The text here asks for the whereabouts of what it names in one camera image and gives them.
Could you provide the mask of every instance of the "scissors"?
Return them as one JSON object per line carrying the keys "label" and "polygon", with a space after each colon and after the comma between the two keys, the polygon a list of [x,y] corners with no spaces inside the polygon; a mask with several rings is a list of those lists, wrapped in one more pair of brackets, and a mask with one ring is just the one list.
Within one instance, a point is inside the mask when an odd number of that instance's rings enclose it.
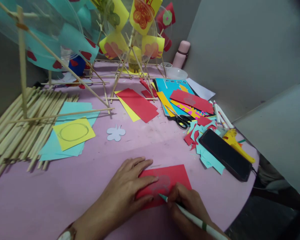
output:
{"label": "scissors", "polygon": [[185,115],[178,115],[175,111],[171,110],[167,106],[166,108],[169,109],[176,116],[176,123],[179,125],[179,127],[181,127],[182,129],[187,129],[188,126],[190,126],[190,122],[192,121],[190,118],[188,118]]}

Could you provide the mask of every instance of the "left hand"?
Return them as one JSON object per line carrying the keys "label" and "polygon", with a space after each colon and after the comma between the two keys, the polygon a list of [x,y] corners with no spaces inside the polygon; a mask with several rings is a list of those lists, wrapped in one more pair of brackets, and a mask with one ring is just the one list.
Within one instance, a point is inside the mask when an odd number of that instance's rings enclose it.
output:
{"label": "left hand", "polygon": [[129,158],[123,162],[99,199],[74,222],[76,240],[105,238],[145,204],[153,201],[152,195],[135,200],[140,189],[158,181],[155,176],[138,178],[152,163],[152,159],[145,161],[145,157]]}

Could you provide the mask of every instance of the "hand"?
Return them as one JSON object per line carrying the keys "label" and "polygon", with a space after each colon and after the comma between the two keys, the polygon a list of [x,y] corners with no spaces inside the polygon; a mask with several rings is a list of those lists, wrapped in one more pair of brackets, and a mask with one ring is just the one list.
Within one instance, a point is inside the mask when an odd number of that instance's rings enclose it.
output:
{"label": "hand", "polygon": [[123,162],[99,199],[73,224],[76,240],[105,238],[145,204],[153,201],[152,195],[135,200],[140,189],[158,181],[155,176],[138,178],[153,163],[145,157],[129,158]]}
{"label": "hand", "polygon": [[176,203],[182,203],[187,211],[201,219],[203,222],[214,228],[225,236],[222,230],[212,222],[199,193],[195,190],[188,190],[185,186],[177,183],[168,196],[168,208],[174,222],[182,233],[189,240],[213,239],[206,231],[191,222],[177,207]]}

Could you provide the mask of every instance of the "red flower drawing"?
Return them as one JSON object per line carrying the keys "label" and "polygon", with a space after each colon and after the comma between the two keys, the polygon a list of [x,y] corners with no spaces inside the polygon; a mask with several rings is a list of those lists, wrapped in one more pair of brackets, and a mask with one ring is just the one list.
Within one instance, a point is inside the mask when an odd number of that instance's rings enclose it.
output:
{"label": "red flower drawing", "polygon": [[162,54],[162,52],[159,52],[159,45],[158,43],[152,43],[150,44],[146,44],[145,46],[146,52],[144,53],[144,55],[146,56],[151,56],[151,59],[156,58],[156,57],[161,57],[160,54]]}
{"label": "red flower drawing", "polygon": [[151,3],[152,0],[146,0],[146,3],[143,0],[134,1],[136,10],[133,13],[133,20],[140,25],[141,29],[146,29],[148,22],[151,22],[154,16],[154,10],[151,7]]}
{"label": "red flower drawing", "polygon": [[117,53],[119,55],[123,54],[122,50],[119,49],[118,45],[115,42],[112,42],[111,44],[106,43],[104,45],[104,49],[107,51],[107,53],[105,54],[105,56],[107,58],[109,58],[110,60],[117,57]]}

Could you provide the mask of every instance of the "watch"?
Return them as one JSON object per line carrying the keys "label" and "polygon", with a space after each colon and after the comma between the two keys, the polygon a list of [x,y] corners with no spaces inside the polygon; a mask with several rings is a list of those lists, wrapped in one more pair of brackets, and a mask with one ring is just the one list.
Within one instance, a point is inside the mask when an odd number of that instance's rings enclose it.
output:
{"label": "watch", "polygon": [[74,240],[76,238],[77,230],[74,229],[71,223],[58,237],[57,240]]}

